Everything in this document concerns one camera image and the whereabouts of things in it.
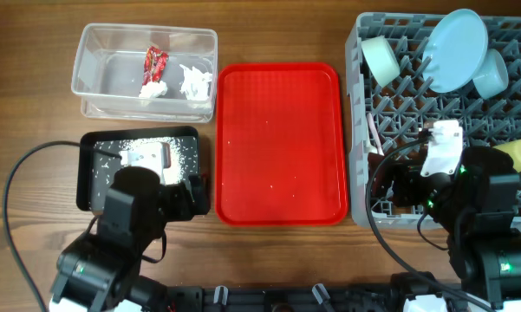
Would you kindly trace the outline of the red snack wrapper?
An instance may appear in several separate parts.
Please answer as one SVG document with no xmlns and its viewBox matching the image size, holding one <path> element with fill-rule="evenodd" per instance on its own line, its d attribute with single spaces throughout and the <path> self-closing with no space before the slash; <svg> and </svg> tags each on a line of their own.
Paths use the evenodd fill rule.
<svg viewBox="0 0 521 312">
<path fill-rule="evenodd" d="M 150 46 L 144 62 L 144 73 L 142 85 L 149 82 L 159 82 L 168 61 L 167 52 Z"/>
</svg>

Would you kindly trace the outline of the white rice pile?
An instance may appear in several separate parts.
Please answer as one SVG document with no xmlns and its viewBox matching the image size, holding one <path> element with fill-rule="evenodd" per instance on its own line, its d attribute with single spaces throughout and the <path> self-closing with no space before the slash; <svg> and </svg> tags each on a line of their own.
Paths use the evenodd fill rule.
<svg viewBox="0 0 521 312">
<path fill-rule="evenodd" d="M 171 166 L 164 171 L 166 179 L 164 185 L 186 182 L 189 175 L 199 173 L 198 140 L 192 136 L 98 141 L 94 146 L 120 155 L 121 150 L 129 150 L 151 142 L 164 142 L 170 145 Z M 91 165 L 91 181 L 94 186 L 110 186 L 115 173 L 121 168 L 127 167 L 122 166 L 120 161 L 121 159 L 108 158 L 97 154 Z"/>
</svg>

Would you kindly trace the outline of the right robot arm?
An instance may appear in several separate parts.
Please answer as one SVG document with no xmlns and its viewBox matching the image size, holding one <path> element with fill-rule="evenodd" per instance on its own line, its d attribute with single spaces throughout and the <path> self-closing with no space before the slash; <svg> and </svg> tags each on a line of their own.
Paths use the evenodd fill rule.
<svg viewBox="0 0 521 312">
<path fill-rule="evenodd" d="M 498 149 L 465 149 L 452 172 L 421 174 L 418 161 L 384 157 L 368 180 L 365 202 L 388 187 L 407 204 L 423 205 L 426 214 L 448 233 L 446 252 L 460 289 L 436 281 L 398 256 L 370 227 L 384 250 L 410 275 L 484 311 L 521 302 L 521 232 L 512 228 L 519 175 L 511 157 Z"/>
</svg>

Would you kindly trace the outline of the white tissue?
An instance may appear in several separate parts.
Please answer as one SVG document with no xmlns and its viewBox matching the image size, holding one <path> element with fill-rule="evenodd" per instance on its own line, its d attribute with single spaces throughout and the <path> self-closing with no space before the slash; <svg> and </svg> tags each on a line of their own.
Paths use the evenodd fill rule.
<svg viewBox="0 0 521 312">
<path fill-rule="evenodd" d="M 190 101 L 207 100 L 209 98 L 210 83 L 212 82 L 212 73 L 203 73 L 198 68 L 188 68 L 183 64 L 179 66 L 183 69 L 184 76 L 180 86 L 180 93 Z"/>
</svg>

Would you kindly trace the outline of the light blue bowl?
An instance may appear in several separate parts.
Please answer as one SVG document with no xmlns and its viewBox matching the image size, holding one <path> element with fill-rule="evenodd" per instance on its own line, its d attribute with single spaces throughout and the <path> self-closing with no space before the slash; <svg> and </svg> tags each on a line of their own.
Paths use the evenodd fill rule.
<svg viewBox="0 0 521 312">
<path fill-rule="evenodd" d="M 505 91 L 509 84 L 509 76 L 505 61 L 496 49 L 488 49 L 485 59 L 472 79 L 479 96 L 490 99 Z"/>
</svg>

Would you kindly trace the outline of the white plastic fork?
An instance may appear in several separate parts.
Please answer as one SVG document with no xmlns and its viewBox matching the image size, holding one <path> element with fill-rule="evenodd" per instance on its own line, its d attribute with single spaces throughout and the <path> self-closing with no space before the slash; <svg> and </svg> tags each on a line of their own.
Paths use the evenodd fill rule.
<svg viewBox="0 0 521 312">
<path fill-rule="evenodd" d="M 379 134 L 375 127 L 373 115 L 371 113 L 367 113 L 366 119 L 367 119 L 369 131 L 372 134 L 374 142 L 375 142 L 375 148 L 377 149 L 378 154 L 383 155 L 384 152 L 382 150 Z"/>
</svg>

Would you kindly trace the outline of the green bowl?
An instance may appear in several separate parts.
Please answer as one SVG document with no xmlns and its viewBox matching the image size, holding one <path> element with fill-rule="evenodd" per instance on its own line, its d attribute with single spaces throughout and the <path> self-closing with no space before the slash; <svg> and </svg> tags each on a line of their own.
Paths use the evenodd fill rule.
<svg viewBox="0 0 521 312">
<path fill-rule="evenodd" d="M 400 75 L 399 63 L 384 36 L 362 41 L 361 51 L 369 70 L 381 87 L 386 87 Z"/>
</svg>

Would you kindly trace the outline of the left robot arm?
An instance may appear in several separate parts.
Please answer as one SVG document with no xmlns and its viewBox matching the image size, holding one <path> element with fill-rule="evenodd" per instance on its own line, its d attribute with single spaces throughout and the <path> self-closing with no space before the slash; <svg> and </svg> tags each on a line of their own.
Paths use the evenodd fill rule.
<svg viewBox="0 0 521 312">
<path fill-rule="evenodd" d="M 84 231 L 57 260 L 51 309 L 111 311 L 129 301 L 143 311 L 170 311 L 167 287 L 141 276 L 147 247 L 166 240 L 166 225 L 205 215 L 211 205 L 202 176 L 163 185 L 157 173 L 129 166 L 114 175 L 104 210 L 92 219 L 95 233 Z"/>
</svg>

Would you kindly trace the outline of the small white tissue ball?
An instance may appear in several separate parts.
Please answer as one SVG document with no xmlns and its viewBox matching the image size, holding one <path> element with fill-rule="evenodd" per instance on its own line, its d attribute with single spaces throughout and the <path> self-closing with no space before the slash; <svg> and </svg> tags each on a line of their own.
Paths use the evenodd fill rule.
<svg viewBox="0 0 521 312">
<path fill-rule="evenodd" d="M 140 98 L 158 98 L 167 93 L 167 85 L 164 81 L 150 81 L 146 85 L 143 85 L 140 90 Z"/>
</svg>

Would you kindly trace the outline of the light blue plate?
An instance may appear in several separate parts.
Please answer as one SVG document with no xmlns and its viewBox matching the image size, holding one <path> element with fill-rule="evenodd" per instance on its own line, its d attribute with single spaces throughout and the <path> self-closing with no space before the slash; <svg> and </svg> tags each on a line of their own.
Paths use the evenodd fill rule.
<svg viewBox="0 0 521 312">
<path fill-rule="evenodd" d="M 429 88 L 448 93 L 465 86 L 482 65 L 488 48 L 487 28 L 480 16 L 460 9 L 443 17 L 433 29 L 422 55 L 422 77 Z"/>
</svg>

